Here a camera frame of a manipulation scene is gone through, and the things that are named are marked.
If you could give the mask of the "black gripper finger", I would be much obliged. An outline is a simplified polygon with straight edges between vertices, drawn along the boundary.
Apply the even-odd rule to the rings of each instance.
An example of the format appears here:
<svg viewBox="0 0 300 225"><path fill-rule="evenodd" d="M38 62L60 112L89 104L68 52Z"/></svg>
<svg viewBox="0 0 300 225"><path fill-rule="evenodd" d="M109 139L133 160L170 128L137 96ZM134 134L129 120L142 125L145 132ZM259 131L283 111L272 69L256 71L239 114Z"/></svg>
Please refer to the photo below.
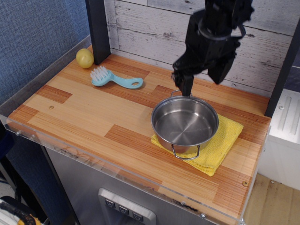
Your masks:
<svg viewBox="0 0 300 225"><path fill-rule="evenodd" d="M194 83L193 75L183 75L180 73L172 73L171 78L175 82L175 86L179 88L182 96L189 97Z"/></svg>
<svg viewBox="0 0 300 225"><path fill-rule="evenodd" d="M211 59L207 61L208 76L215 84L220 84L225 79L234 60L235 56L225 56L219 59Z"/></svg>

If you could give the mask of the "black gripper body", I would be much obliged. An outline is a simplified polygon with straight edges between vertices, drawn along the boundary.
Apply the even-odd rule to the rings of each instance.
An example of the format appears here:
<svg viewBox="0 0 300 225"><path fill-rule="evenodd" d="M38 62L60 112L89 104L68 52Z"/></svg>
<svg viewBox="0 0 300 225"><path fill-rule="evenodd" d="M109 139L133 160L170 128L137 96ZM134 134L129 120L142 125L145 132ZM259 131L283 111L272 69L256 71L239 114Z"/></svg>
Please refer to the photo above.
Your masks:
<svg viewBox="0 0 300 225"><path fill-rule="evenodd" d="M236 56L240 46L239 37L225 37L216 40L204 26L205 10L194 12L188 23L186 34L186 51L173 64L175 73L196 75L208 69L207 61L225 56Z"/></svg>

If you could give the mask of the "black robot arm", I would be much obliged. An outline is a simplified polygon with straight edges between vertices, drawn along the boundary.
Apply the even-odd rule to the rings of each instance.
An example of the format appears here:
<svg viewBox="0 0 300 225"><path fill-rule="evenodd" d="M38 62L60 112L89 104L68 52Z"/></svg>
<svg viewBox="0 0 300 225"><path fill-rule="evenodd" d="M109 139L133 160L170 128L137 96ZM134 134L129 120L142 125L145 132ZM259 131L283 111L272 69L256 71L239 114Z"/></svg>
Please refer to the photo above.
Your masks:
<svg viewBox="0 0 300 225"><path fill-rule="evenodd" d="M250 0L207 0L204 9L190 16L186 50L172 66L172 79L183 96L190 96L194 76L204 70L216 84L225 79L246 34L243 23L253 11Z"/></svg>

